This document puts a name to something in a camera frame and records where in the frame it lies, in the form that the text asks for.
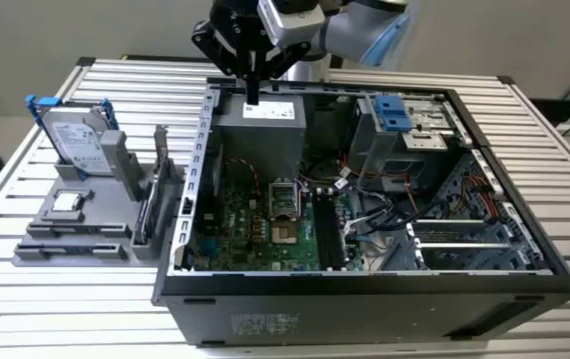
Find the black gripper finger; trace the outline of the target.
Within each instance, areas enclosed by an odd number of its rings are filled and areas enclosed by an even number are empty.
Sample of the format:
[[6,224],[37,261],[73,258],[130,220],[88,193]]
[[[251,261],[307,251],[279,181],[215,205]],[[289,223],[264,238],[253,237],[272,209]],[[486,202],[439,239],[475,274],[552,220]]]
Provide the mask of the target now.
[[268,61],[256,61],[255,75],[252,78],[252,104],[259,104],[260,84],[271,79],[277,79],[303,59],[311,50],[311,43],[301,42],[285,46],[281,52],[275,55]]
[[251,53],[241,46],[232,53],[216,36],[213,24],[203,21],[196,24],[192,32],[192,42],[205,54],[212,63],[227,76],[235,76],[244,82],[247,104],[253,104],[253,72],[251,68]]

